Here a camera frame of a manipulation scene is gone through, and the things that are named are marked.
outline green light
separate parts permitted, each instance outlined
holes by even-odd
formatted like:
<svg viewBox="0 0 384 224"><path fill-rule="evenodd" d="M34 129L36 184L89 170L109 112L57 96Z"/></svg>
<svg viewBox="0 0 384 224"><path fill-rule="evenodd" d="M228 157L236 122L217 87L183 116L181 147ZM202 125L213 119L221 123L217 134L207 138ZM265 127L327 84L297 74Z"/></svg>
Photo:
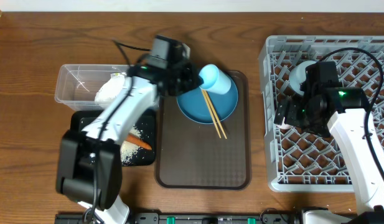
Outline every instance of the green light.
<svg viewBox="0 0 384 224"><path fill-rule="evenodd" d="M347 94L347 93L344 92L344 91L339 91L339 95L340 95L340 96L344 96L345 94Z"/></svg>

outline plate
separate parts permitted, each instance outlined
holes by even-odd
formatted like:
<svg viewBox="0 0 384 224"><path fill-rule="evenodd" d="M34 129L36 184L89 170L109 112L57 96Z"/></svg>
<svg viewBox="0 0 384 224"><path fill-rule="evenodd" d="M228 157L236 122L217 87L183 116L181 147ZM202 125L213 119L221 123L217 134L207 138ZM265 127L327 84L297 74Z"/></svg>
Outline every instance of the plate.
<svg viewBox="0 0 384 224"><path fill-rule="evenodd" d="M207 92L220 121L227 119L237 106L237 87L232 79L231 81L232 85L224 95ZM200 124L212 124L211 115L200 88L178 96L177 102L181 112L192 121Z"/></svg>

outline wooden table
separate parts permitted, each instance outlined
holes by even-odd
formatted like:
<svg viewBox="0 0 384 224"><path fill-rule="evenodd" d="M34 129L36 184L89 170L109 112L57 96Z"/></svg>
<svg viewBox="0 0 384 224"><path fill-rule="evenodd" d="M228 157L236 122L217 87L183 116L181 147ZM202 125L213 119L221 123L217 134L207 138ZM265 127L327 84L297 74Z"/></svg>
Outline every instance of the wooden table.
<svg viewBox="0 0 384 224"><path fill-rule="evenodd" d="M55 191L59 142L73 111L55 102L65 63L124 63L110 39L150 48L156 34L191 46L199 65L243 72L250 86L252 181L241 191L174 190L154 166L123 168L121 198L162 212L260 213L328 207L354 213L353 194L274 193L267 184L258 54L269 35L384 35L384 14L33 13L0 19L0 223L52 223L83 209ZM140 52L128 50L131 60Z"/></svg>

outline white wall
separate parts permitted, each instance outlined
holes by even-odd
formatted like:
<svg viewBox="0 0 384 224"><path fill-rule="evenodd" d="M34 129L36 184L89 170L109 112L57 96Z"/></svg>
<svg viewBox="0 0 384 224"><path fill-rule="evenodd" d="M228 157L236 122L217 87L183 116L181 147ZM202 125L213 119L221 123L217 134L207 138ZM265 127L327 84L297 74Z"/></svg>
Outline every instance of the white wall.
<svg viewBox="0 0 384 224"><path fill-rule="evenodd" d="M384 0L0 0L2 11L384 12Z"/></svg>

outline dish rack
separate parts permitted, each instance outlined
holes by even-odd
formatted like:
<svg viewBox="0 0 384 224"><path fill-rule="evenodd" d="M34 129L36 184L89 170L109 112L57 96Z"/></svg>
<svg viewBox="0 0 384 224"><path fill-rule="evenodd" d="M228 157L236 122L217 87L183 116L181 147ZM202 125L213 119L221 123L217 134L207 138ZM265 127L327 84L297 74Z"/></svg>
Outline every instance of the dish rack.
<svg viewBox="0 0 384 224"><path fill-rule="evenodd" d="M333 138L320 138L298 128L279 129L274 123L276 106L295 92L290 71L305 60L320 60L343 47L372 53L383 65L384 36L270 36L260 56L260 85L265 111L265 158L268 185L275 192L353 192L342 154ZM379 71L367 55L346 51L325 61L337 65L345 87L360 87L369 101L378 86ZM384 150L384 83L373 107L378 138Z"/></svg>

